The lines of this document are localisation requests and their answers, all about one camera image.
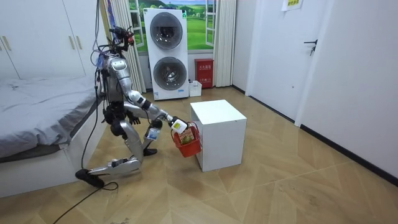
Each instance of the laminate floor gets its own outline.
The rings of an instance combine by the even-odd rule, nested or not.
[[[95,193],[59,223],[398,223],[397,187],[233,88],[156,104],[189,120],[189,103],[220,99],[248,118],[241,165],[201,172],[165,125],[141,173],[115,179],[118,190]],[[88,167],[124,156],[108,128]],[[75,182],[0,198],[0,223],[53,223],[92,191]]]

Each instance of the green item in basket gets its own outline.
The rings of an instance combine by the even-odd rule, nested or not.
[[[181,145],[185,145],[188,144],[192,141],[193,139],[190,136],[185,136],[184,138],[182,138],[181,140]]]

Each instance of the gray bedsheet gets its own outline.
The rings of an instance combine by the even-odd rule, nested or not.
[[[65,144],[95,102],[94,78],[0,80],[0,157]]]

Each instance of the wardrobe handle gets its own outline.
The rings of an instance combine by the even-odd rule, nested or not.
[[[77,38],[77,44],[79,45],[80,50],[82,50],[83,48],[81,47],[79,36],[76,36],[76,38]]]
[[[10,45],[8,44],[8,40],[7,40],[6,36],[3,36],[2,39],[4,40],[4,43],[6,44],[8,50],[11,51],[11,48],[10,48]]]
[[[71,36],[69,36],[69,41],[70,41],[70,45],[72,46],[72,49],[74,50],[75,49],[75,45],[73,44],[73,40],[72,40]]]

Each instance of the stacked washing machines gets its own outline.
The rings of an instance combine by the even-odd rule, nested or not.
[[[155,100],[188,97],[187,20],[182,10],[144,9],[144,22]]]

